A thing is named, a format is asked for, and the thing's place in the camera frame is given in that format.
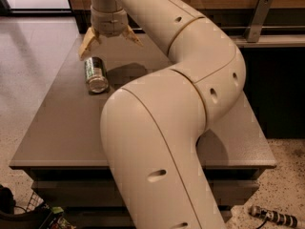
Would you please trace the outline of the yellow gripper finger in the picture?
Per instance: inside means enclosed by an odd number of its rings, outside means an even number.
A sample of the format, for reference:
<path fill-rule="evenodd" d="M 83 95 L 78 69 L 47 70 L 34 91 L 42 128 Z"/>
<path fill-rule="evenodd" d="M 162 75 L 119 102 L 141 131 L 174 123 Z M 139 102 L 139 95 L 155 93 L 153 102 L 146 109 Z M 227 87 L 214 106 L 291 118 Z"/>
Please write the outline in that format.
<path fill-rule="evenodd" d="M 94 43 L 101 43 L 101 40 L 99 39 L 99 32 L 94 27 L 89 27 L 78 50 L 80 60 L 85 59 L 87 54 L 91 51 L 92 44 Z"/>
<path fill-rule="evenodd" d="M 132 28 L 130 26 L 127 26 L 126 29 L 124 29 L 124 31 L 122 32 L 122 34 L 126 39 L 131 40 L 136 45 L 138 45 L 140 47 L 143 46 L 142 42 L 140 41 L 140 39 L 134 33 L 134 31 L 132 30 Z"/>

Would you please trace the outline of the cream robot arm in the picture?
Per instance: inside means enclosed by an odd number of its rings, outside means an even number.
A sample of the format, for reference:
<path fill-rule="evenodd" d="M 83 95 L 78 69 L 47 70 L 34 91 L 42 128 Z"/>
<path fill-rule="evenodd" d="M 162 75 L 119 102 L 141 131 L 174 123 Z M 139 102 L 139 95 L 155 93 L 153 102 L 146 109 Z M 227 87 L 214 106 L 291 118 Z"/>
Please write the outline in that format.
<path fill-rule="evenodd" d="M 133 19 L 171 66 L 116 90 L 100 119 L 102 147 L 136 229 L 226 229 L 196 152 L 198 138 L 240 97 L 237 45 L 181 0 L 91 0 L 86 57 L 99 36 Z"/>

